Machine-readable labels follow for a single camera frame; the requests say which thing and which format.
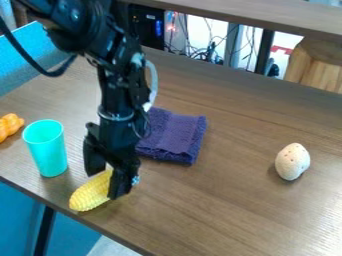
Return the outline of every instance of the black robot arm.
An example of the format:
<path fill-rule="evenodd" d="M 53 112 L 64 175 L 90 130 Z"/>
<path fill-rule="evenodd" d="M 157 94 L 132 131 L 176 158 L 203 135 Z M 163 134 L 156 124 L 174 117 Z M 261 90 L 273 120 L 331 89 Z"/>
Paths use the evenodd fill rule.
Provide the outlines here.
<path fill-rule="evenodd" d="M 144 104 L 151 105 L 146 60 L 137 38 L 120 24 L 115 1 L 19 2 L 45 26 L 57 48 L 82 55 L 97 68 L 102 91 L 100 123 L 86 125 L 85 170 L 91 176 L 110 164 L 114 172 L 108 196 L 116 199 L 129 193 L 139 180 L 135 146 L 149 130 Z"/>

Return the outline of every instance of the toy food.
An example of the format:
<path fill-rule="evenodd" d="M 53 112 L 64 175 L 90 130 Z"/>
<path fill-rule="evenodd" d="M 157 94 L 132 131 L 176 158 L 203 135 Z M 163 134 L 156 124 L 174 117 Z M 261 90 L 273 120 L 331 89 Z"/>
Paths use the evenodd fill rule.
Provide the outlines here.
<path fill-rule="evenodd" d="M 89 211 L 107 202 L 109 180 L 113 171 L 103 171 L 92 180 L 75 190 L 69 200 L 69 207 L 75 211 Z"/>
<path fill-rule="evenodd" d="M 310 154 L 301 144 L 292 143 L 278 153 L 275 167 L 283 179 L 295 180 L 310 167 Z"/>
<path fill-rule="evenodd" d="M 25 121 L 19 118 L 16 114 L 10 113 L 0 119 L 0 143 L 8 136 L 15 134 L 23 125 Z"/>

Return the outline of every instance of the plastic cup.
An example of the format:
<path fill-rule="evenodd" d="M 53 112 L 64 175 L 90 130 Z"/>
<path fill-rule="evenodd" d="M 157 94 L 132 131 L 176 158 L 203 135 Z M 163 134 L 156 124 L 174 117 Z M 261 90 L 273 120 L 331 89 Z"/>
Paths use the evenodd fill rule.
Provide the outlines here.
<path fill-rule="evenodd" d="M 68 168 L 64 127 L 54 120 L 40 120 L 27 126 L 22 135 L 44 177 L 55 177 Z"/>

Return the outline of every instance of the table leg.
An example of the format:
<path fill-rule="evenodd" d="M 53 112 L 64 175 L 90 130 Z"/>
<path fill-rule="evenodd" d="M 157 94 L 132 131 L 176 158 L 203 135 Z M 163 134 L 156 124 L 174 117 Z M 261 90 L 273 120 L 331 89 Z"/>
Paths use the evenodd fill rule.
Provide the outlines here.
<path fill-rule="evenodd" d="M 40 224 L 39 234 L 34 250 L 34 256 L 44 256 L 46 254 L 55 215 L 56 212 L 52 208 L 45 206 L 43 219 Z"/>
<path fill-rule="evenodd" d="M 260 49 L 258 53 L 257 64 L 255 67 L 256 74 L 266 75 L 267 62 L 270 57 L 271 47 L 273 44 L 274 31 L 264 29 L 261 38 Z"/>

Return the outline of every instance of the purple cloth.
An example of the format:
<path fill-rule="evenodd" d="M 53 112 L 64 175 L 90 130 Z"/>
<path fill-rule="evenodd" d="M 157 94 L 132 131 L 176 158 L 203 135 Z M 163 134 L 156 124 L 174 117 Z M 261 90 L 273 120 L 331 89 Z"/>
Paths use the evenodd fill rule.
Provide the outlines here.
<path fill-rule="evenodd" d="M 160 108 L 152 108 L 148 114 L 152 133 L 138 143 L 137 153 L 156 160 L 195 163 L 207 126 L 206 118 L 176 115 Z"/>

